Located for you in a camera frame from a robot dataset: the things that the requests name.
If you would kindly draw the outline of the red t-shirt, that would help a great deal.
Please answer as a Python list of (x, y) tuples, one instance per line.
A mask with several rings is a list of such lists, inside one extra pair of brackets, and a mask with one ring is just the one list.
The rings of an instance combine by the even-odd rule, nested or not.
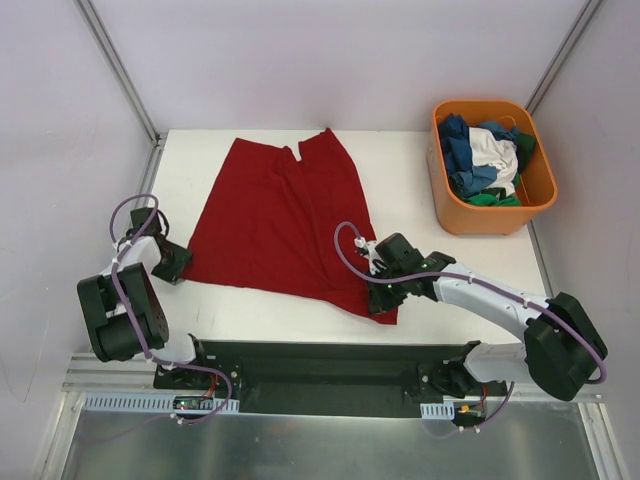
[(321, 300), (383, 325), (397, 310), (372, 314), (368, 269), (349, 221), (376, 235), (357, 168), (334, 132), (299, 142), (299, 150), (237, 138), (207, 198), (188, 248), (186, 280)]

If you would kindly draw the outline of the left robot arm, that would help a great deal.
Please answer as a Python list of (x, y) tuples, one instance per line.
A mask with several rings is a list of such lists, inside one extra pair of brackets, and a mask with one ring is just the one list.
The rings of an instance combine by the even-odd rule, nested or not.
[(110, 266), (78, 282), (90, 345), (104, 363), (142, 354), (169, 369), (177, 367), (179, 380), (199, 389), (209, 382), (212, 367), (196, 355), (192, 335), (170, 327), (150, 278), (161, 265), (157, 240), (143, 236), (125, 241)]

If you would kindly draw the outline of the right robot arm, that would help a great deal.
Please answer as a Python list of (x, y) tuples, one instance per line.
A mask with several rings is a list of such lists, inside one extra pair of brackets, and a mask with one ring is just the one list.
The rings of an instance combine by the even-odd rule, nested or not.
[(410, 296), (460, 307), (516, 337), (511, 344), (471, 341), (429, 375), (434, 389), (456, 398), (494, 381), (533, 383), (570, 401), (585, 385), (604, 382), (608, 350), (582, 304), (561, 292), (530, 295), (479, 276), (440, 252), (363, 251), (369, 262), (369, 309), (399, 307)]

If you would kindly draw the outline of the blue t-shirt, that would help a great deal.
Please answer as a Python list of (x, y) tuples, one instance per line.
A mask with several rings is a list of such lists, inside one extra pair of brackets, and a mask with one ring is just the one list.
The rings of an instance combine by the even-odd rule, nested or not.
[(475, 126), (470, 126), (461, 115), (456, 114), (449, 114), (437, 127), (449, 184), (454, 194), (463, 200), (463, 193), (472, 180), (470, 127)]

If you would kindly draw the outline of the white t-shirt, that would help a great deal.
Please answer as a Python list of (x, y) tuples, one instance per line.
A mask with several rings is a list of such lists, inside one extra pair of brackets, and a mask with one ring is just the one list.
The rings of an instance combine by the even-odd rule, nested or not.
[(518, 169), (516, 145), (510, 140), (496, 140), (490, 130), (469, 128), (469, 142), (474, 167), (494, 169), (494, 179), (487, 186), (501, 188), (507, 196), (515, 193), (514, 180)]

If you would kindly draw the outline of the orange plastic basket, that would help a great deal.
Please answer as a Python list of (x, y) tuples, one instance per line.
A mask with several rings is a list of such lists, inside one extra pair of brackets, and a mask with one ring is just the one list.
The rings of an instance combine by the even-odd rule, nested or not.
[(445, 231), (508, 235), (555, 202), (556, 180), (524, 107), (447, 100), (434, 108), (432, 120), (427, 167)]

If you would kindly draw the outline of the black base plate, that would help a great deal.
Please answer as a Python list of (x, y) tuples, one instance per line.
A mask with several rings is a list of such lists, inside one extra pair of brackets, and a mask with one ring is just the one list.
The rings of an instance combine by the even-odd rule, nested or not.
[(463, 373), (467, 345), (371, 345), (199, 340), (202, 370), (158, 368), (161, 390), (215, 389), (238, 401), (241, 412), (417, 418), (423, 404), (445, 397), (503, 396), (499, 382), (482, 386)]

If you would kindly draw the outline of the aluminium frame rail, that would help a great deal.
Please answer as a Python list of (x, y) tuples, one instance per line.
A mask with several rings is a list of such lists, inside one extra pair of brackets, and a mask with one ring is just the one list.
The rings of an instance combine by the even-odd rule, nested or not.
[[(202, 393), (206, 390), (154, 389), (155, 364), (143, 358), (127, 362), (100, 362), (92, 353), (76, 353), (72, 356), (62, 384), (63, 391), (104, 391), (147, 393), (166, 391), (171, 393)], [(512, 394), (516, 401), (559, 401), (533, 384), (516, 384)], [(604, 403), (606, 396), (598, 386), (587, 385), (571, 401), (573, 403)]]

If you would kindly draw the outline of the left aluminium corner post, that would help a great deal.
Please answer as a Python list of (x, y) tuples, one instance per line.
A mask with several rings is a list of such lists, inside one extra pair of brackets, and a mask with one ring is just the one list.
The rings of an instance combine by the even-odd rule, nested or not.
[(161, 134), (144, 105), (94, 2), (90, 0), (74, 0), (73, 3), (96, 42), (146, 138), (153, 146), (157, 146), (161, 140)]

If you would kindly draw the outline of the aluminium corner post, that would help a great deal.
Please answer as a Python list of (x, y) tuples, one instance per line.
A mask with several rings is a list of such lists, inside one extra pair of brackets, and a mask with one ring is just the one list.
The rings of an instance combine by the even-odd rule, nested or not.
[(543, 103), (580, 41), (605, 4), (605, 0), (587, 0), (581, 6), (525, 105), (526, 110), (531, 116), (534, 115)]
[(161, 140), (161, 134), (144, 105), (94, 2), (90, 0), (74, 0), (73, 3), (96, 42), (146, 138), (153, 146), (157, 146)]

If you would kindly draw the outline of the right aluminium corner post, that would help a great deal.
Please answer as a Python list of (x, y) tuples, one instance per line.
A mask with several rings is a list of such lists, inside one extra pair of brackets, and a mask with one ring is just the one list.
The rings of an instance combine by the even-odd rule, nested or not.
[(534, 115), (543, 103), (580, 41), (605, 4), (605, 0), (587, 0), (581, 6), (525, 105), (526, 110), (531, 116)]

